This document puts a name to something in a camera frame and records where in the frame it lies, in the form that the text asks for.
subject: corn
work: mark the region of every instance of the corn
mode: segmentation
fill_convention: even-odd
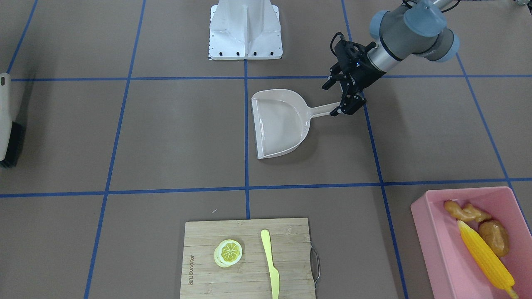
[[[508,272],[508,269],[506,269],[492,249],[489,248],[481,236],[465,222],[458,220],[458,228],[462,240],[469,249],[469,252],[492,285],[498,289],[505,290],[512,299],[518,299],[519,296],[512,289],[512,286],[516,283],[512,274]]]

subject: pink plastic box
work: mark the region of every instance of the pink plastic box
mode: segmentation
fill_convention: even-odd
[[[513,275],[520,298],[532,298],[532,236],[508,187],[430,190],[411,205],[435,299],[509,299],[484,276],[460,237],[444,202],[471,203],[508,230],[510,253],[501,261]],[[477,229],[476,223],[468,222]]]

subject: lemon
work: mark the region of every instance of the lemon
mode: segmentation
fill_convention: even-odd
[[[236,264],[241,257],[242,246],[235,240],[224,240],[214,250],[214,261],[222,268]]]

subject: wooden cutting board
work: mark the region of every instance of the wooden cutting board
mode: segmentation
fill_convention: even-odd
[[[187,222],[180,298],[271,299],[262,229],[270,231],[279,298],[315,299],[307,218]],[[225,239],[243,247],[241,260],[228,268],[216,265],[213,257]]]

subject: yellow knife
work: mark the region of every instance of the yellow knife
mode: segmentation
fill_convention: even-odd
[[[271,297],[272,299],[279,299],[279,271],[273,266],[273,257],[271,255],[271,240],[270,232],[267,229],[261,231],[262,245],[266,252],[266,260],[268,261],[268,269],[270,271],[271,281]]]

